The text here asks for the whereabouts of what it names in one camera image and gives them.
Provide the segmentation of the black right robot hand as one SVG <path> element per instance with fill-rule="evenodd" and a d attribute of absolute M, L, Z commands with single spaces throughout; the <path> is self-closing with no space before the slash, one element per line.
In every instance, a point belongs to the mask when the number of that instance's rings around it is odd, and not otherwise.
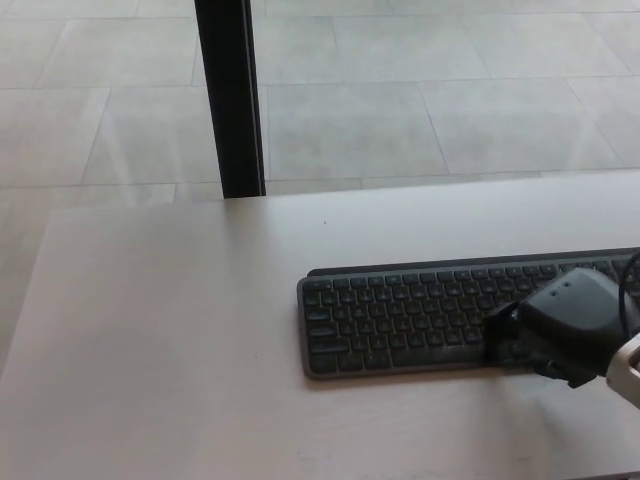
<path fill-rule="evenodd" d="M 506 354 L 537 374 L 579 388 L 604 377 L 614 355 L 639 334 L 639 307 L 605 274 L 574 268 L 483 319 L 484 356 Z"/>

